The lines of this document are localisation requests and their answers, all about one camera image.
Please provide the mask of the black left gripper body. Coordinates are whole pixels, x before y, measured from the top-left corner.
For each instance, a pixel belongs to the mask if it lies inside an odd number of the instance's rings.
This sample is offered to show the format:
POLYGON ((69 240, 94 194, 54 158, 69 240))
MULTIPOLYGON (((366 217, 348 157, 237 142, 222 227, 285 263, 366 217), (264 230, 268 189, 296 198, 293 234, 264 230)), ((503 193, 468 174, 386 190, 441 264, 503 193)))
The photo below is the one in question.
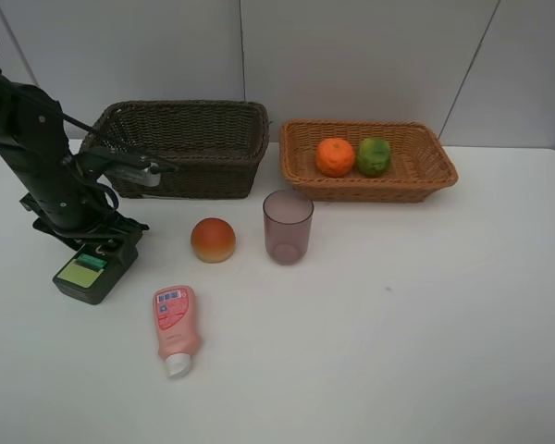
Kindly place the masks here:
POLYGON ((104 184, 63 189, 31 185, 20 203, 37 215, 34 229, 75 251, 84 245, 103 245, 115 251, 124 244, 137 244, 149 229, 120 214, 117 195, 104 184))

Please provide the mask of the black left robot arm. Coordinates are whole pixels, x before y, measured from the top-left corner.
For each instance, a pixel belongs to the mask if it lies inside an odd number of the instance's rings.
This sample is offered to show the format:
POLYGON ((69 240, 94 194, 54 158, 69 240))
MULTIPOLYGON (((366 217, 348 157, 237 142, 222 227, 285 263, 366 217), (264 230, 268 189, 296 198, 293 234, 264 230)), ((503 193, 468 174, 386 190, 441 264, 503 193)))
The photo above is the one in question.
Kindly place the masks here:
POLYGON ((73 154, 59 102, 8 80, 0 70, 0 156, 24 185, 22 206, 34 228, 77 251, 135 248, 148 226, 118 212, 118 198, 99 178, 114 165, 143 162, 105 148, 73 154))

